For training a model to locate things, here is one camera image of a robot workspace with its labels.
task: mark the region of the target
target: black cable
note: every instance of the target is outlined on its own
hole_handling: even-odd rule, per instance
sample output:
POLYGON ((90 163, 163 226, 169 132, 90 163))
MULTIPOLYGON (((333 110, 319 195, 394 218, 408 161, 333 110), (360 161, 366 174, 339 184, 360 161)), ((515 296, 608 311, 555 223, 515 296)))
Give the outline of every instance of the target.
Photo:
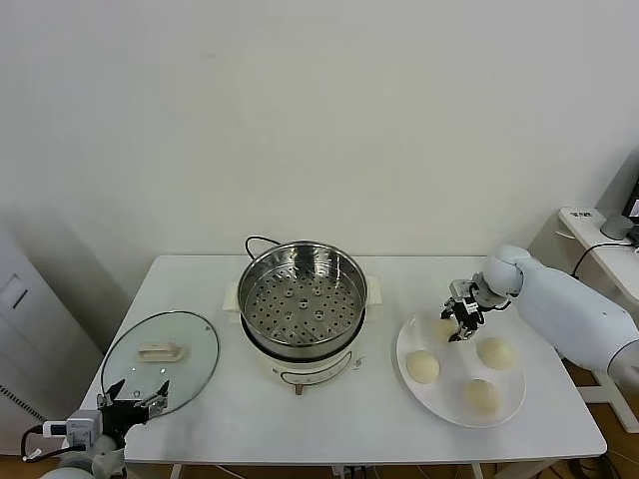
POLYGON ((49 457, 57 456, 58 454, 64 454, 65 452, 84 451, 84 450, 85 450, 84 446, 69 446, 69 447, 64 447, 62 449, 58 449, 57 451, 51 451, 51 452, 47 452, 46 454, 41 454, 39 456, 34 457, 33 459, 25 459, 24 462, 32 464, 34 462, 40 462, 44 459, 48 459, 49 457))
POLYGON ((575 479, 592 479, 593 476, 586 474, 585 471, 596 472, 597 479, 621 479, 621 474, 617 470, 616 466, 612 463, 610 458, 604 454, 599 457, 593 457, 591 459, 594 462, 594 468, 587 467, 581 464, 580 459, 569 459, 568 470, 575 479))
POLYGON ((550 470, 555 474, 555 476, 557 476, 559 479, 563 479, 563 476, 561 474, 559 474, 557 471, 555 471, 555 468, 550 466, 550 470))
POLYGON ((33 426, 24 431, 24 434, 22 434, 22 439, 20 439, 20 454, 22 457, 27 457, 27 437, 29 437, 30 434, 42 435, 42 424, 33 426))
POLYGON ((579 276, 577 276, 577 269, 579 269, 579 266, 581 265, 581 263, 586 259, 586 257, 588 256, 588 254, 591 251, 593 251, 594 249, 596 249, 598 247, 602 247, 602 246, 637 247, 637 244, 634 243, 634 242, 632 244, 622 244, 620 242, 601 242, 600 244, 595 244, 595 245, 591 246, 589 249, 587 249, 586 252, 581 256, 581 258, 579 259, 579 261, 575 265, 574 269, 572 270, 572 274, 570 274, 570 275, 572 277, 574 277, 575 279, 579 279, 579 276))
POLYGON ((505 308, 507 308, 510 304, 512 304, 510 301, 507 301, 503 306, 496 306, 493 309, 495 311, 503 311, 505 308))
POLYGON ((277 244, 277 245, 281 244, 279 241, 275 241, 274 239, 270 239, 267 237, 257 237, 257 236, 248 237, 244 241, 244 249, 247 251, 247 254, 251 257, 251 259, 256 258, 251 252, 251 249, 249 248, 249 243, 251 242, 251 240, 262 240, 262 241, 272 242, 273 244, 277 244))
POLYGON ((33 457, 33 458, 28 458, 28 455, 27 455, 27 438, 31 434, 40 434, 40 435, 42 435, 42 424, 38 424, 37 426, 33 426, 33 427, 27 429, 24 432, 24 434, 22 434, 22 439, 20 439, 20 454, 22 455, 22 458, 23 458, 24 462, 27 462, 29 464, 34 463, 34 462, 40 462, 43 459, 47 459, 48 457, 57 456, 58 454, 63 454, 65 452, 84 451, 85 450, 84 446, 71 446, 71 447, 65 447, 63 449, 58 449, 57 451, 47 452, 46 454, 40 454, 39 456, 36 456, 36 457, 33 457))

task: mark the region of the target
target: glass lid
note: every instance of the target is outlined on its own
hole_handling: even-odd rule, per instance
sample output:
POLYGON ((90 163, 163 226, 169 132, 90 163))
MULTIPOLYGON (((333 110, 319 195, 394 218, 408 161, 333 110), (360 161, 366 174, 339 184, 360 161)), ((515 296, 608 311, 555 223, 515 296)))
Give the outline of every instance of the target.
POLYGON ((187 311, 161 312, 127 331, 109 351, 102 391, 125 379, 117 399, 144 399, 169 380, 169 405, 182 407, 204 389, 218 363, 220 345, 213 326, 187 311))

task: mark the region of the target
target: steamed bun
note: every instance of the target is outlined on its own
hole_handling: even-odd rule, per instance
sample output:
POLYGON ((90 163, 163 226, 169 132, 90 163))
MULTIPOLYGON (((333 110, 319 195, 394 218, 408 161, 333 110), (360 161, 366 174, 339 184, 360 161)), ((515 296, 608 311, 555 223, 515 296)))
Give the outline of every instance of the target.
POLYGON ((432 384, 439 377, 439 362, 426 351, 412 352, 406 358, 408 374, 422 384, 432 384))
POLYGON ((448 339, 456 332, 455 319, 437 319, 432 325, 432 336, 437 342, 448 342, 448 339))
POLYGON ((504 371, 517 365, 517 351, 501 337, 489 337, 477 345, 479 358, 489 367, 504 371))
POLYGON ((491 415, 501 407, 501 396, 496 386, 483 379, 473 379, 464 388, 466 404, 476 413, 491 415))

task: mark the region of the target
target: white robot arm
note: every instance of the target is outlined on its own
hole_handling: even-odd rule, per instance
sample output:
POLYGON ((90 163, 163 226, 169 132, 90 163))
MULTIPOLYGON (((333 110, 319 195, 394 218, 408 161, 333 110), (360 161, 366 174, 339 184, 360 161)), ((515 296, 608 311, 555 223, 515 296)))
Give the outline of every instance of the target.
POLYGON ((639 390, 639 330, 624 308, 525 249, 502 246, 472 280, 450 285, 442 318, 455 316, 450 340, 471 337, 483 312, 511 301, 521 318, 571 362, 606 371, 622 387, 639 390))
POLYGON ((57 469, 41 479, 109 479, 126 472, 125 436, 133 426, 146 424, 167 408, 169 381, 141 400, 117 399, 124 386, 122 379, 103 394, 98 394, 96 410, 78 410, 64 421, 46 421, 24 433, 21 441, 22 458, 27 463, 63 454, 57 469), (27 454, 30 434, 44 437, 65 437, 69 447, 42 454, 37 450, 27 454))

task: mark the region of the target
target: white desk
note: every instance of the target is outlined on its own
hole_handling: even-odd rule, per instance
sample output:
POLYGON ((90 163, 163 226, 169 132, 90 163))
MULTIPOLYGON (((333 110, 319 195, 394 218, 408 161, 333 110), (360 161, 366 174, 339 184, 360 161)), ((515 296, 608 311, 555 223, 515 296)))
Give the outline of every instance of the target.
MULTIPOLYGON (((606 219, 593 208, 562 208, 559 218, 581 244, 589 248, 602 242, 630 244, 628 239, 616 241, 599 229, 606 219)), ((612 282, 632 302, 639 304, 639 254, 632 247, 598 247, 589 253, 612 282)))
MULTIPOLYGON (((593 208, 562 208, 559 218, 585 248, 602 242, 630 244, 628 239, 615 241, 599 229, 606 219, 593 208)), ((598 247, 589 253, 623 294, 639 304, 639 254, 632 247, 598 247)), ((593 372, 598 386, 580 387, 583 400, 588 403, 610 404, 626 432, 639 433, 639 421, 619 392, 616 384, 603 372, 593 372)))
MULTIPOLYGON (((218 367, 187 406, 134 427, 132 462, 179 464, 434 464, 542 461, 510 466, 496 477, 530 477, 568 457, 596 456, 606 443, 554 349, 515 308, 489 313, 488 327, 517 337, 527 378, 520 412, 491 429, 449 424, 403 387, 392 363, 401 325, 415 313, 438 316, 452 279, 471 277, 479 257, 360 257, 378 278, 382 304, 368 315, 357 347, 363 366, 302 396, 262 370, 242 327, 223 312, 225 292, 248 264, 245 256, 160 256, 117 337, 159 311, 206 317, 220 337, 218 367)), ((83 407, 94 408, 96 375, 83 407)))

